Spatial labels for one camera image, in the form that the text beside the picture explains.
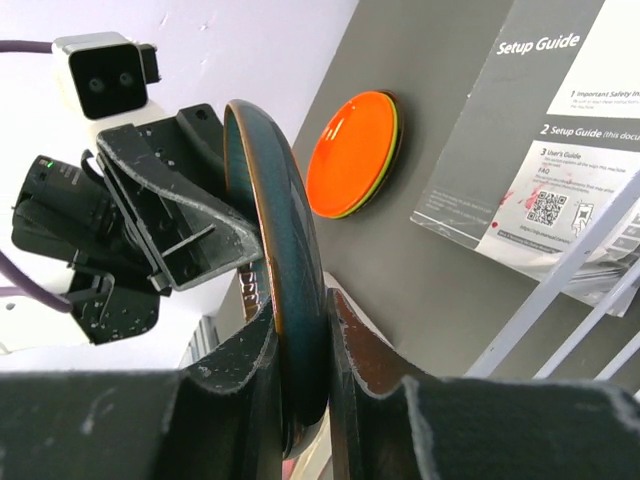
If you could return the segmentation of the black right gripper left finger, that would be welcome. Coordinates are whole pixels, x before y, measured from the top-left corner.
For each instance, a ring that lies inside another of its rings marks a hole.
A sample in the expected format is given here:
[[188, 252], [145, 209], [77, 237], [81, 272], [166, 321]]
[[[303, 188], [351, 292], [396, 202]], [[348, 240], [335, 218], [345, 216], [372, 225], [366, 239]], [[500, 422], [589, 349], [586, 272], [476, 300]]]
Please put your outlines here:
[[182, 370], [1, 378], [5, 479], [276, 479], [272, 310]]

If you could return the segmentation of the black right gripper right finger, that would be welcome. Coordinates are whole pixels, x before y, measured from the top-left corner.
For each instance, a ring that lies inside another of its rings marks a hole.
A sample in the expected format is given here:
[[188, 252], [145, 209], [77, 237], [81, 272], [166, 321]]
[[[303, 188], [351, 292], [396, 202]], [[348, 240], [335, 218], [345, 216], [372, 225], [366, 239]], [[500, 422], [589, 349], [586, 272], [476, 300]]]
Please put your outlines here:
[[635, 479], [639, 405], [593, 381], [427, 374], [333, 289], [329, 399], [338, 479]]

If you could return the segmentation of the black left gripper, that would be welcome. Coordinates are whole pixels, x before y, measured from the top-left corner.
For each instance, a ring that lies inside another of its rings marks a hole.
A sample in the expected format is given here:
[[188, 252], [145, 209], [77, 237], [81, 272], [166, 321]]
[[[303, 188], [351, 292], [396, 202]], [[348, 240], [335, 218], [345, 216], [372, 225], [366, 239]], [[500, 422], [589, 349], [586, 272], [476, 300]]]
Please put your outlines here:
[[200, 104], [102, 131], [75, 165], [34, 159], [11, 240], [69, 266], [55, 300], [92, 344], [148, 332], [163, 298], [263, 258], [256, 225], [221, 196], [222, 135]]

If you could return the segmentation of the black plate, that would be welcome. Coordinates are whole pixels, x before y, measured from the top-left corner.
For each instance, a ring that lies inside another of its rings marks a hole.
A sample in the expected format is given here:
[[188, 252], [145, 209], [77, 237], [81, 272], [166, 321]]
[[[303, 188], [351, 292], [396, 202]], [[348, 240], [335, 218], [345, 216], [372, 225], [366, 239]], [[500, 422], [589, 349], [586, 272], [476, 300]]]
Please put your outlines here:
[[271, 306], [280, 353], [283, 456], [313, 442], [328, 400], [328, 301], [304, 183], [284, 133], [261, 108], [229, 102], [224, 113], [226, 190], [260, 231], [264, 257], [253, 283]]

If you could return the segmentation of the orange plate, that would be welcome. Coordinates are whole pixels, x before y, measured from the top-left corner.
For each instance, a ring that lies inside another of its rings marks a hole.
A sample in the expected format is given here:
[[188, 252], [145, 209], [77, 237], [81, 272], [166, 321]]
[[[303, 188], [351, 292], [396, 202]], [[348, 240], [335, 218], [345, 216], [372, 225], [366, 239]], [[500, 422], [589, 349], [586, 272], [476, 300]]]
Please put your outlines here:
[[306, 193], [314, 213], [340, 219], [363, 207], [388, 173], [400, 133], [399, 107], [390, 93], [370, 90], [345, 102], [309, 161]]

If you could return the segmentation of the lime green plate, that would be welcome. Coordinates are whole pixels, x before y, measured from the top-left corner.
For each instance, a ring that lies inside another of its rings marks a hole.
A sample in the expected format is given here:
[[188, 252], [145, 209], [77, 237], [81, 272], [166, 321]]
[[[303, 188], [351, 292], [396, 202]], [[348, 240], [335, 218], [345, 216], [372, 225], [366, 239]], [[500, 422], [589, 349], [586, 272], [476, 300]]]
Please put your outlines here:
[[338, 112], [336, 200], [330, 216], [343, 218], [373, 199], [399, 152], [404, 117], [396, 96], [387, 90], [362, 92]]

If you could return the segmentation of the red floral plate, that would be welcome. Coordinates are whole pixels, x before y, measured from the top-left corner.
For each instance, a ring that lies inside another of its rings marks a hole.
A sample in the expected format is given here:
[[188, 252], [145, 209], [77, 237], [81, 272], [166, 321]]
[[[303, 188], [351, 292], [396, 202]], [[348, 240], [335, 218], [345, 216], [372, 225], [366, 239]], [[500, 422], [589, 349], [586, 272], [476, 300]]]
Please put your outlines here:
[[395, 168], [396, 159], [398, 158], [401, 152], [403, 136], [405, 131], [405, 124], [406, 124], [405, 111], [404, 111], [401, 99], [391, 90], [387, 90], [387, 89], [377, 90], [377, 93], [385, 95], [388, 98], [388, 100], [391, 102], [391, 105], [393, 107], [395, 121], [396, 121], [396, 126], [394, 130], [394, 140], [392, 142], [392, 147], [389, 150], [388, 159], [384, 164], [378, 179], [374, 182], [374, 185], [369, 189], [369, 191], [364, 195], [364, 197], [355, 206], [353, 206], [344, 215], [344, 217], [350, 216], [356, 213], [358, 210], [364, 208], [383, 189], [384, 184], [386, 183], [388, 177], [392, 174], [392, 171]]

